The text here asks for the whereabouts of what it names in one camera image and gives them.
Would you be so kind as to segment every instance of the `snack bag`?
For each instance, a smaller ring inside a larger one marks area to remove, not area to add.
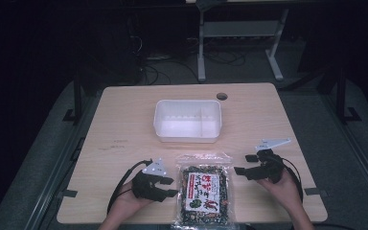
[[[228,170],[232,158],[224,153],[178,156],[179,196],[173,229],[236,229],[231,209]]]

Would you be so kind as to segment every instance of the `wire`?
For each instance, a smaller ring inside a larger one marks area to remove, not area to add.
[[[152,82],[150,82],[150,83],[148,83],[148,78],[149,77],[148,77],[146,68],[150,68],[151,70],[154,71],[152,73],[156,74],[156,78]],[[146,72],[145,72],[145,85],[152,85],[152,84],[156,83],[157,80],[158,80],[159,75],[165,76],[166,79],[169,81],[169,84],[172,84],[172,80],[170,79],[170,77],[167,74],[158,71],[156,68],[147,65],[147,66],[145,66],[145,70],[146,70]]]
[[[121,196],[122,194],[125,194],[125,193],[127,193],[127,192],[129,192],[129,191],[131,191],[132,189],[128,189],[128,190],[126,190],[126,191],[123,191],[123,192],[121,192],[121,193],[119,193],[118,195],[116,195],[116,197],[119,197],[119,196]]]
[[[200,83],[199,82],[199,80],[198,80],[198,76],[196,75],[196,73],[194,72],[194,70],[192,69],[192,68],[190,68],[190,66],[188,66],[188,65],[186,65],[186,64],[184,64],[184,63],[181,63],[181,62],[179,62],[179,61],[175,61],[175,60],[165,60],[165,61],[159,61],[159,62],[155,62],[155,63],[153,63],[152,65],[155,65],[155,64],[161,64],[161,63],[175,63],[175,64],[179,64],[179,65],[182,65],[182,66],[184,66],[184,67],[186,67],[192,74],[193,74],[193,76],[195,77],[195,79],[196,79],[196,81],[198,82],[198,83]]]
[[[289,162],[289,164],[294,168],[294,170],[297,172],[298,180],[299,180],[299,181],[300,181],[300,183],[301,183],[301,176],[300,176],[300,173],[299,173],[299,172],[298,172],[298,170],[297,170],[297,167],[295,167],[295,165],[294,165],[294,164],[292,164],[292,163],[291,163],[291,161],[287,160],[286,158],[282,158],[282,160],[285,160],[285,161]]]
[[[140,36],[135,36],[135,35],[132,35],[130,38],[136,38],[140,41],[139,48],[137,48],[137,51],[133,52],[134,55],[138,56],[139,52],[142,50],[142,47],[143,47],[143,40],[142,38],[140,38]]]
[[[121,191],[122,186],[125,184],[125,182],[127,181],[127,178],[131,175],[133,170],[136,169],[136,167],[138,167],[141,164],[145,164],[146,166],[148,166],[149,164],[151,164],[151,162],[152,162],[151,160],[150,161],[143,160],[143,161],[140,161],[140,162],[136,163],[132,168],[127,170],[124,177],[122,177],[121,181],[119,181],[118,185],[115,188],[115,191],[113,191],[113,194],[109,199],[109,203],[108,203],[108,206],[107,206],[107,209],[106,209],[107,214],[109,213],[110,208],[112,207],[112,205],[115,202],[116,198],[120,195],[119,191]]]
[[[225,59],[224,57],[221,57],[219,55],[219,52],[216,55],[213,55],[212,53],[204,53],[204,56],[206,58],[208,58],[210,61],[217,63],[217,64],[227,64],[227,65],[231,65],[231,66],[243,66],[246,64],[246,57],[245,55],[240,55],[239,57],[237,56],[236,53],[233,52],[225,52],[226,54],[229,54],[231,56],[233,56],[232,59]],[[241,59],[241,63],[239,64],[234,64],[234,62],[238,61]]]
[[[292,179],[295,183],[295,186],[297,187],[298,194],[300,196],[301,202],[303,202],[303,199],[304,199],[303,186],[302,186],[302,182],[301,182],[300,173],[298,172],[297,168],[290,161],[288,161],[287,159],[281,158],[281,157],[280,157],[280,159],[282,161],[278,160],[275,157],[269,156],[269,155],[264,156],[263,160],[267,160],[267,159],[270,160],[270,161],[275,162],[276,164],[278,164],[282,167],[284,167],[288,171],[288,173],[291,175],[291,177],[292,177]],[[289,162],[292,165],[292,167],[294,167],[294,169],[297,171],[298,177],[297,177],[297,175],[295,175],[295,172],[292,168],[288,167],[285,163],[283,163],[283,160],[286,160],[287,162]]]

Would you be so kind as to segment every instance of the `black stand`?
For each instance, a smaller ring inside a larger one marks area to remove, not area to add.
[[[81,102],[81,83],[78,74],[74,75],[74,109],[68,109],[65,113],[63,122],[74,122],[73,126],[76,126],[80,121],[82,115],[82,102]]]
[[[279,88],[279,91],[292,91],[305,83],[321,77],[322,80],[317,86],[317,90],[321,94],[329,94],[336,84],[336,115],[342,124],[347,122],[361,121],[354,108],[348,107],[352,116],[345,116],[345,94],[346,94],[346,71],[344,69],[345,62],[341,61],[339,64],[327,64],[319,70],[308,74],[295,83],[286,87]]]

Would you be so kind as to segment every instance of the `wooden table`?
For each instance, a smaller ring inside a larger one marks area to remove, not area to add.
[[[225,101],[217,99],[225,93]],[[152,126],[156,103],[160,100],[217,100],[222,110],[222,129],[214,144],[162,143]],[[100,223],[116,185],[134,164],[161,157],[167,173],[177,180],[175,158],[184,153],[225,152],[234,166],[251,168],[246,154],[256,153],[262,139],[290,138],[291,143],[273,149],[299,170],[303,188],[315,188],[310,170],[300,150],[275,87],[270,83],[198,84],[169,86],[109,87],[103,92],[86,136],[80,158],[57,214],[61,223]],[[130,178],[141,170],[136,169]],[[286,211],[255,181],[230,171],[236,222],[289,221]],[[177,188],[174,183],[167,188]],[[306,195],[312,221],[323,221],[327,212],[320,195]],[[176,197],[153,202],[126,223],[173,223]]]

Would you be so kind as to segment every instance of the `forearm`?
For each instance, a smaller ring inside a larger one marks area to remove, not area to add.
[[[118,219],[110,218],[109,216],[101,224],[99,230],[117,230],[121,225]]]
[[[313,225],[304,207],[298,205],[292,209],[287,209],[295,230],[313,230]]]

